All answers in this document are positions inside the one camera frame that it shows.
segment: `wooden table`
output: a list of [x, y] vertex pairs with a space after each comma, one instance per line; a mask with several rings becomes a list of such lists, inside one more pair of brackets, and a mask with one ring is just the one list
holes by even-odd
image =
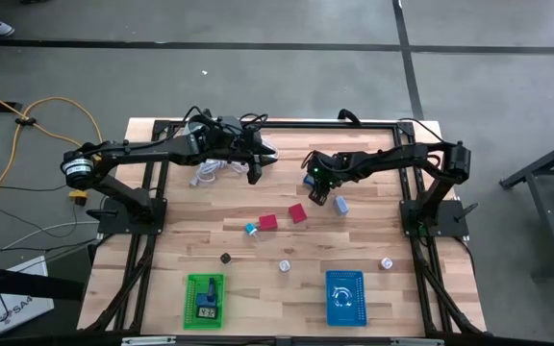
[[[130, 119], [126, 138], [146, 141], [154, 118]], [[440, 132], [434, 121], [425, 122]], [[415, 125], [417, 141], [434, 138]], [[263, 137], [279, 148], [277, 163], [264, 168], [256, 185], [230, 169], [218, 172], [212, 185], [190, 188], [196, 167], [171, 164], [165, 197], [168, 210], [164, 232], [158, 237], [146, 300], [143, 334], [228, 335], [423, 335], [416, 291], [412, 250], [402, 235], [398, 203], [402, 199], [396, 170], [376, 173], [358, 184], [331, 192], [345, 198], [350, 212], [336, 215], [329, 200], [324, 207], [307, 197], [300, 163], [311, 150], [375, 151], [393, 146], [391, 132], [383, 130], [263, 129]], [[144, 164], [119, 166], [116, 178], [140, 186]], [[425, 176], [428, 186], [432, 179]], [[305, 222], [293, 224], [288, 207], [302, 203]], [[279, 229], [248, 237], [243, 226], [261, 215], [276, 213]], [[101, 246], [88, 282], [79, 328], [93, 322], [121, 285], [130, 237], [116, 235]], [[438, 238], [441, 271], [447, 291], [480, 329], [485, 329], [469, 257], [452, 238]], [[233, 260], [222, 264], [219, 256]], [[394, 267], [380, 270], [379, 261], [391, 258]], [[280, 272], [280, 260], [291, 271]], [[368, 325], [335, 328], [326, 324], [324, 273], [326, 270], [362, 270]], [[226, 303], [224, 327], [218, 331], [182, 328], [186, 279], [190, 273], [224, 273]], [[434, 321], [440, 325], [435, 294], [430, 294]], [[128, 316], [136, 296], [131, 295]]]

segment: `green plastic container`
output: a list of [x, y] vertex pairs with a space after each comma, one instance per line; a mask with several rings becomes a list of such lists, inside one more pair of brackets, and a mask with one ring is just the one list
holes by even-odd
[[[215, 280], [215, 292], [217, 293], [217, 318], [199, 318], [196, 316], [196, 293], [209, 291], [209, 279]], [[223, 310], [226, 297], [226, 277], [223, 274], [189, 274], [188, 290], [185, 295], [185, 314], [183, 316], [183, 329], [185, 330], [216, 330], [223, 325]]]

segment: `yellow cable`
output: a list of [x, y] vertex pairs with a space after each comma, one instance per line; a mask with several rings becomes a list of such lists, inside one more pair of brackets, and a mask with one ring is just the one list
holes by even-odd
[[95, 122], [95, 118], [93, 118], [93, 115], [91, 115], [91, 113], [89, 113], [83, 106], [79, 105], [76, 101], [73, 101], [73, 100], [70, 100], [68, 98], [65, 98], [65, 97], [59, 97], [59, 96], [54, 96], [54, 97], [48, 97], [48, 98], [45, 98], [45, 99], [41, 99], [41, 100], [38, 100], [36, 102], [34, 102], [33, 104], [29, 105], [29, 107], [27, 107], [27, 110], [25, 110], [24, 112], [24, 115], [25, 117], [29, 117], [29, 113], [31, 112], [31, 110], [33, 109], [33, 107], [39, 105], [39, 104], [42, 104], [44, 102], [48, 102], [48, 101], [64, 101], [64, 102], [67, 102], [67, 103], [70, 103], [74, 106], [76, 106], [76, 108], [78, 108], [79, 110], [83, 111], [83, 113], [91, 120], [91, 123], [93, 123], [93, 127], [95, 128], [95, 132], [97, 133], [97, 138], [99, 139], [99, 142], [103, 142], [104, 139], [102, 139], [102, 133], [100, 132], [100, 128], [99, 126], [97, 126], [97, 122]]
[[[42, 99], [42, 100], [38, 100], [36, 102], [34, 102], [33, 104], [29, 105], [29, 107], [27, 107], [27, 109], [25, 110], [25, 112], [21, 113], [20, 111], [17, 111], [15, 110], [14, 108], [10, 107], [8, 104], [6, 104], [5, 102], [1, 101], [0, 100], [0, 104], [4, 107], [6, 107], [7, 109], [9, 109], [10, 111], [16, 113], [18, 116], [20, 116], [22, 119], [28, 119], [29, 118], [29, 114], [30, 114], [30, 111], [37, 105], [39, 104], [42, 104], [42, 103], [45, 103], [47, 101], [53, 101], [53, 100], [59, 100], [59, 101], [65, 101], [67, 103], [70, 103], [74, 106], [76, 106], [79, 110], [83, 111], [83, 113], [88, 116], [88, 118], [91, 120], [91, 122], [93, 123], [93, 127], [95, 128], [95, 132], [97, 133], [97, 137], [99, 138], [99, 141], [100, 143], [103, 142], [104, 140], [102, 139], [102, 134], [100, 132], [100, 128], [97, 126], [97, 122], [95, 121], [95, 119], [93, 118], [93, 116], [85, 109], [83, 108], [81, 105], [79, 105], [77, 102], [73, 101], [73, 100], [70, 100], [70, 99], [67, 99], [67, 98], [64, 98], [64, 97], [48, 97], [48, 98], [45, 98], [45, 99]], [[67, 142], [70, 142], [72, 144], [75, 144], [77, 146], [81, 146], [81, 144], [72, 139], [72, 138], [68, 138], [66, 136], [60, 136], [60, 135], [56, 135], [56, 134], [53, 134], [53, 133], [50, 133], [48, 132], [47, 130], [45, 130], [44, 128], [42, 128], [41, 126], [39, 126], [38, 124], [35, 124], [34, 127], [38, 128], [38, 130], [42, 131], [44, 134], [46, 134], [47, 136], [51, 136], [53, 138], [58, 138], [58, 139], [61, 139], [61, 140], [65, 140]], [[10, 167], [12, 166], [12, 163], [14, 162], [14, 157], [16, 156], [16, 145], [17, 145], [17, 142], [18, 142], [18, 139], [19, 139], [19, 136], [20, 136], [20, 131], [22, 130], [22, 126], [21, 125], [17, 125], [16, 126], [16, 130], [14, 131], [14, 137], [13, 137], [13, 145], [12, 145], [12, 152], [10, 153], [10, 159], [8, 160], [8, 165], [6, 166], [6, 169], [4, 169], [3, 173], [1, 174], [0, 176], [0, 184], [1, 182], [4, 180], [4, 178], [6, 177], [6, 175], [8, 174], [8, 171], [10, 170]]]

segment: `red block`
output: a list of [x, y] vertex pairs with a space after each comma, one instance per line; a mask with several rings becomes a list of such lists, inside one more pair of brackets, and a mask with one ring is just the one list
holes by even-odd
[[277, 216], [275, 216], [275, 214], [260, 216], [258, 221], [260, 223], [260, 229], [263, 231], [277, 228]]
[[300, 203], [289, 207], [288, 211], [290, 212], [290, 216], [292, 217], [292, 221], [294, 221], [294, 223], [299, 223], [307, 220], [307, 214], [303, 209], [303, 205], [301, 205]]

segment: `white cylinder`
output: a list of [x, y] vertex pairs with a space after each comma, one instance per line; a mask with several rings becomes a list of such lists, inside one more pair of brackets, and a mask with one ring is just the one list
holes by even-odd
[[287, 272], [290, 270], [290, 263], [287, 261], [287, 260], [282, 260], [279, 262], [279, 270], [281, 270], [282, 272]]
[[381, 263], [382, 263], [382, 268], [384, 269], [388, 270], [392, 268], [392, 259], [389, 259], [389, 258], [382, 259]]

